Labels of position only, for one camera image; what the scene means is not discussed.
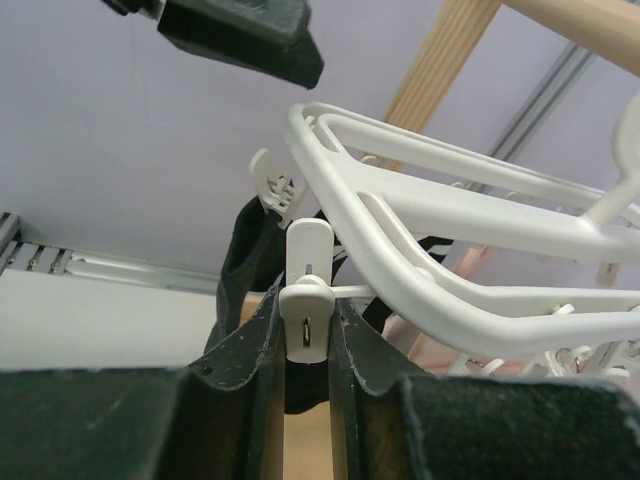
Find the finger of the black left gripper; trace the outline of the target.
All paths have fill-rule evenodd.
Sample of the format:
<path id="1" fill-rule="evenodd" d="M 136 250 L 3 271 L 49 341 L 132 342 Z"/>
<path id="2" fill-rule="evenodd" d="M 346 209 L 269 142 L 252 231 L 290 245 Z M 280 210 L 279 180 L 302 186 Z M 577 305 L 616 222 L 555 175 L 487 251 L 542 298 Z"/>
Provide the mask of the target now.
<path id="1" fill-rule="evenodd" d="M 324 60 L 304 0 L 106 1 L 114 13 L 143 15 L 176 48 L 314 89 Z"/>

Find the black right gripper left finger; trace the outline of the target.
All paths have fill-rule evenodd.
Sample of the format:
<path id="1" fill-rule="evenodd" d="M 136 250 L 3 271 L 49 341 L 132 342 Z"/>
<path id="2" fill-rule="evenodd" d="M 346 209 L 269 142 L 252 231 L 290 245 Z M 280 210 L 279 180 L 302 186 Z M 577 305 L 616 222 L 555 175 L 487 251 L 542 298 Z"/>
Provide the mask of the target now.
<path id="1" fill-rule="evenodd" d="M 271 290 L 183 368 L 1 377 L 5 479 L 279 479 L 284 345 Z"/>

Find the black striped sock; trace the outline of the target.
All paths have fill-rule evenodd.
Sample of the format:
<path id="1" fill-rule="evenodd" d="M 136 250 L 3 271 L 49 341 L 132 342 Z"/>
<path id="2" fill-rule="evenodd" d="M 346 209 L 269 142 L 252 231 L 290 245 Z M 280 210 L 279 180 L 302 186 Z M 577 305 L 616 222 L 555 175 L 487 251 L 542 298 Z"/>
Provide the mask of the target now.
<path id="1" fill-rule="evenodd" d="M 454 240 L 440 236 L 426 236 L 417 241 L 419 250 L 426 253 L 431 260 L 441 264 L 447 257 Z M 379 334 L 383 332 L 388 319 L 394 313 L 394 307 L 399 303 L 391 300 L 388 304 L 389 293 L 399 293 L 401 287 L 407 286 L 407 280 L 402 279 L 397 268 L 390 261 L 373 258 L 373 266 L 362 269 L 364 279 L 372 287 L 374 299 L 361 313 L 362 318 Z"/>

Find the pink sock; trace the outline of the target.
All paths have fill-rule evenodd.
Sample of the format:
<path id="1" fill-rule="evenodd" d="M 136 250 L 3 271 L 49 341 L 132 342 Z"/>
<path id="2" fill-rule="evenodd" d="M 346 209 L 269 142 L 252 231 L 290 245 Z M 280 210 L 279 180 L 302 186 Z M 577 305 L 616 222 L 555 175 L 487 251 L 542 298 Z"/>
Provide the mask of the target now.
<path id="1" fill-rule="evenodd" d="M 558 319 L 538 306 L 524 314 L 530 289 L 486 287 L 461 280 L 428 259 L 417 267 L 388 242 L 370 255 L 390 261 L 407 286 L 389 293 L 394 312 L 443 344 L 467 354 L 513 358 L 550 350 L 561 338 Z"/>

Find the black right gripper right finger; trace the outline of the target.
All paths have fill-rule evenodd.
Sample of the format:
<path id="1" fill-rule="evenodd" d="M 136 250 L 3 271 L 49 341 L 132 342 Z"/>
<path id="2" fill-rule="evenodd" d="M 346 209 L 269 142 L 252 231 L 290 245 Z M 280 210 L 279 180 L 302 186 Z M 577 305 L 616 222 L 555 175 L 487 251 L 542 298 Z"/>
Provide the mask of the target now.
<path id="1" fill-rule="evenodd" d="M 341 300 L 329 392 L 338 479 L 635 479 L 639 409 L 602 381 L 428 374 Z"/>

